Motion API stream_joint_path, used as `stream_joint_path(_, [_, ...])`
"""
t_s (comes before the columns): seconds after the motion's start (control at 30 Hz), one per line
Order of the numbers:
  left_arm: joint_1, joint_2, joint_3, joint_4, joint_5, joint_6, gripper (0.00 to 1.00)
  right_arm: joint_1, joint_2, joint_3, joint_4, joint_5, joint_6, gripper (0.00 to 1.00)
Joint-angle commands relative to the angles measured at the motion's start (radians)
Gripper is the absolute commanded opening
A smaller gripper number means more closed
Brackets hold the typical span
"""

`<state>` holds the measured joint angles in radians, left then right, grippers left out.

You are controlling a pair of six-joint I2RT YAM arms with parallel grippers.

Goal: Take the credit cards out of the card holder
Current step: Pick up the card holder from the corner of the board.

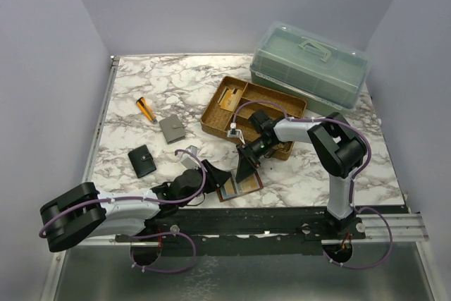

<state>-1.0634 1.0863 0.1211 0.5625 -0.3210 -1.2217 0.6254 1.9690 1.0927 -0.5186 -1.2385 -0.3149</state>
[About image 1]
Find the gold credit card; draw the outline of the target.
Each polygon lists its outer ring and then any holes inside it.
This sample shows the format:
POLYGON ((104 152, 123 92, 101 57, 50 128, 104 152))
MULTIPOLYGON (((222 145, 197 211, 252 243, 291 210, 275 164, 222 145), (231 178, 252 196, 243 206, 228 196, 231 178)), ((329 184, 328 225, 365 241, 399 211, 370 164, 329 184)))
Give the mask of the gold credit card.
POLYGON ((260 183, 256 176, 250 176, 240 183, 240 190, 242 194, 251 193, 255 190, 259 190, 260 188, 260 183))
POLYGON ((228 93, 229 93, 229 90, 230 90, 230 89, 226 87, 226 88, 222 91, 222 93, 221 93, 221 95, 220 95, 220 97, 219 97, 219 99, 218 99, 218 103, 219 103, 219 104, 223 101, 224 98, 227 98, 228 93))
POLYGON ((222 200, 232 199, 237 197, 239 192, 237 191, 235 181, 230 178, 220 189, 220 196, 222 200))
POLYGON ((231 98, 225 98, 223 99, 219 106, 221 109, 225 110, 225 111, 231 111, 234 112, 237 104, 239 103, 240 98, 239 97, 231 97, 231 98))
POLYGON ((241 98, 241 96, 242 96, 242 90, 240 90, 240 89, 230 89, 229 93, 228 93, 228 96, 227 96, 227 99, 231 98, 231 97, 239 97, 239 98, 241 98))

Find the brown leather card holder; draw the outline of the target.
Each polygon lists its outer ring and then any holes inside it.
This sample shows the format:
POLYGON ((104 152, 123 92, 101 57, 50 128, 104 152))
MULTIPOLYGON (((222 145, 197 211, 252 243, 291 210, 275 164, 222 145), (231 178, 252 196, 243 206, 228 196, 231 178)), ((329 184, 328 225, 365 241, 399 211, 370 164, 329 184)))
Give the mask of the brown leather card holder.
POLYGON ((264 187, 258 173, 244 179, 241 183, 237 183, 235 180, 236 170, 229 171, 229 174, 228 181, 216 190, 220 202, 248 195, 264 187))

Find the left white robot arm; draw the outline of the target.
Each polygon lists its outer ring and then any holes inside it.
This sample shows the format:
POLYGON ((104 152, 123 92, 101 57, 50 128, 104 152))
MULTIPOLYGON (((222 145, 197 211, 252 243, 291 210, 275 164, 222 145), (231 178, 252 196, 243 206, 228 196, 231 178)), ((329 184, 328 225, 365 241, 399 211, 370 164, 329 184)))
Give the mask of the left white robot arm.
POLYGON ((194 198, 216 191, 231 177, 230 171, 203 160, 201 167, 189 168, 141 195, 104 192, 93 182, 81 183, 41 207, 39 237, 47 240, 51 252, 62 252, 87 238, 104 235, 137 236, 148 241, 156 234, 152 219, 175 214, 194 198))

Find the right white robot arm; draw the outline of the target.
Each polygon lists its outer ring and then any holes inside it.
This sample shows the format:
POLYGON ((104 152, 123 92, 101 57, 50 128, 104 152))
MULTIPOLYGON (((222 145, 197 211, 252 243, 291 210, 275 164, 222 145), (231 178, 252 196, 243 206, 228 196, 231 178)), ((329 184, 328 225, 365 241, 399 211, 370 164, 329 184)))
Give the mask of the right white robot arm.
POLYGON ((259 137, 237 146, 239 155, 235 181, 253 176, 260 167, 260 158, 284 142, 310 143, 329 175, 329 199, 324 230, 334 239, 350 230, 355 218, 353 203, 354 178, 371 158, 366 138, 350 126, 340 113, 312 120, 270 118, 264 111, 255 111, 249 122, 259 137))

